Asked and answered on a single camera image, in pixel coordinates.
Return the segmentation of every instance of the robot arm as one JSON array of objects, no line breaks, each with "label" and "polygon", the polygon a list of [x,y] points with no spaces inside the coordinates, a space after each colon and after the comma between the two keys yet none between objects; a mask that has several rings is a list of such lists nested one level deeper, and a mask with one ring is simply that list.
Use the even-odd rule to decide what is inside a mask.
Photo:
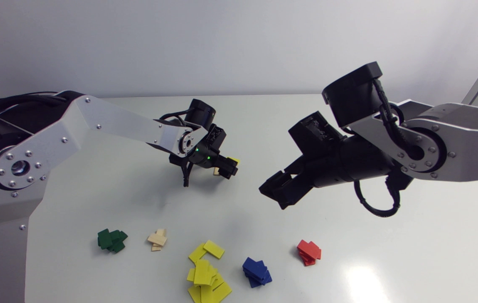
[{"label": "robot arm", "polygon": [[169,153],[170,161],[219,167],[230,178],[237,163],[219,154],[225,132],[212,123],[215,113],[193,100],[186,111],[147,119],[72,91],[0,99],[0,303],[24,302],[29,216],[42,201],[52,169],[81,148],[89,130],[146,142]]},{"label": "robot arm", "polygon": [[[387,217],[397,211],[399,191],[413,178],[478,180],[478,107],[389,104],[377,80],[381,75],[374,62],[327,86],[323,98],[351,136],[342,136],[319,112],[302,119],[289,134],[303,155],[270,177],[260,192],[285,209],[311,188],[354,182],[360,202]],[[387,211],[370,207],[360,192],[360,180],[383,175],[395,201]]]}]

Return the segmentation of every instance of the white wall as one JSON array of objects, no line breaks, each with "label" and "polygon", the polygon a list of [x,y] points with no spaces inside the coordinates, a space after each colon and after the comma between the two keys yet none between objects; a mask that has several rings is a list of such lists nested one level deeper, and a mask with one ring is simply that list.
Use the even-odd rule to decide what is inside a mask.
[{"label": "white wall", "polygon": [[374,60],[394,101],[460,102],[478,0],[0,0],[0,96],[319,93]]}]

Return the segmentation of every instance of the wooden block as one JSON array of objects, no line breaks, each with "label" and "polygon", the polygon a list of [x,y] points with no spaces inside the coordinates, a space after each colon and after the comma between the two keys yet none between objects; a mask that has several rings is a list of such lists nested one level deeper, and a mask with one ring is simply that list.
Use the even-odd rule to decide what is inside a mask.
[{"label": "wooden block", "polygon": [[196,263],[205,255],[207,251],[203,249],[204,245],[205,243],[200,244],[196,249],[194,249],[194,251],[190,255],[188,255],[190,261]]},{"label": "wooden block", "polygon": [[190,294],[190,297],[192,297],[194,303],[202,303],[202,290],[200,286],[191,286],[188,288],[188,293]]},{"label": "wooden block", "polygon": [[[158,234],[158,236],[166,236],[166,229],[157,229],[156,234]],[[160,251],[160,250],[162,250],[162,246],[155,243],[152,244],[151,251]]]},{"label": "wooden block", "polygon": [[196,271],[194,272],[194,284],[196,285],[210,285],[211,274],[209,271],[210,263],[207,260],[198,260],[196,262]]},{"label": "wooden block", "polygon": [[220,246],[218,246],[216,243],[214,243],[211,240],[208,240],[205,245],[203,246],[203,249],[208,251],[211,255],[214,255],[217,259],[220,259],[222,255],[224,254],[224,249]]},{"label": "wooden block", "polygon": [[224,282],[212,292],[212,295],[215,302],[220,302],[230,293],[231,287],[226,282]]},{"label": "wooden block", "polygon": [[201,286],[202,303],[213,303],[212,288],[210,285]]},{"label": "wooden block", "polygon": [[166,238],[165,236],[160,236],[158,234],[151,234],[149,236],[149,238],[147,238],[147,240],[151,243],[156,243],[160,246],[164,246],[164,244],[166,243],[166,240],[168,238]]},{"label": "wooden block", "polygon": [[194,273],[196,272],[195,268],[188,270],[187,281],[194,282]]},{"label": "wooden block", "polygon": [[224,279],[222,276],[219,274],[216,274],[216,278],[214,279],[214,282],[211,284],[212,290],[215,290],[218,286],[220,286],[222,283],[224,283]]}]

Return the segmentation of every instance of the black cable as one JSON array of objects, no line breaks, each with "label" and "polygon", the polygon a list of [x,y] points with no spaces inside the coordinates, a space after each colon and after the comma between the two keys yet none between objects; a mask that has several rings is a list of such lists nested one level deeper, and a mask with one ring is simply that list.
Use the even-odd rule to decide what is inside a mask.
[{"label": "black cable", "polygon": [[374,215],[378,217],[383,217],[383,218],[390,217],[391,215],[395,215],[395,213],[400,208],[400,192],[392,188],[392,186],[388,182],[386,182],[386,184],[387,184],[387,189],[389,190],[390,195],[393,197],[393,201],[394,201],[393,208],[388,210],[380,210],[380,209],[376,209],[372,207],[371,205],[368,204],[368,202],[366,202],[366,199],[362,195],[360,181],[354,182],[355,194],[357,194],[357,198],[361,202],[361,204],[366,209],[368,209],[370,213],[373,213]]},{"label": "black cable", "polygon": [[[397,109],[396,105],[389,105],[389,100],[383,91],[383,87],[381,86],[381,82],[377,79],[372,81],[374,86],[377,90],[377,95],[381,100],[381,106],[379,106],[379,114],[381,119],[383,120],[383,125],[387,130],[387,134],[391,138],[391,140],[396,144],[399,148],[403,149],[411,158],[418,157],[416,155],[416,151],[412,149],[412,145],[406,140],[406,137],[396,125],[396,121],[400,119],[400,123],[403,123],[404,117],[403,112],[400,109]],[[393,116],[392,112],[390,111],[391,107],[395,109],[398,114],[398,118]]]},{"label": "black cable", "polygon": [[192,167],[194,163],[189,162],[188,166],[181,166],[181,170],[183,171],[183,187],[188,187],[190,182],[190,171],[192,171]]}]

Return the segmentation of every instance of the beige wooden block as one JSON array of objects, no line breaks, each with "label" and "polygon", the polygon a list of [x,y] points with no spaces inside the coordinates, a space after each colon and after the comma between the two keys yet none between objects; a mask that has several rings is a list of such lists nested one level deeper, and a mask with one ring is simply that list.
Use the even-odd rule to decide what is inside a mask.
[{"label": "beige wooden block", "polygon": [[167,239],[168,238],[166,238],[165,236],[160,236],[159,234],[151,234],[149,238],[147,238],[149,242],[158,244],[160,246],[164,246]]},{"label": "beige wooden block", "polygon": [[[166,236],[166,229],[157,229],[156,234],[158,234],[158,236]],[[160,251],[160,250],[162,250],[162,246],[156,243],[152,244],[151,251]]]}]

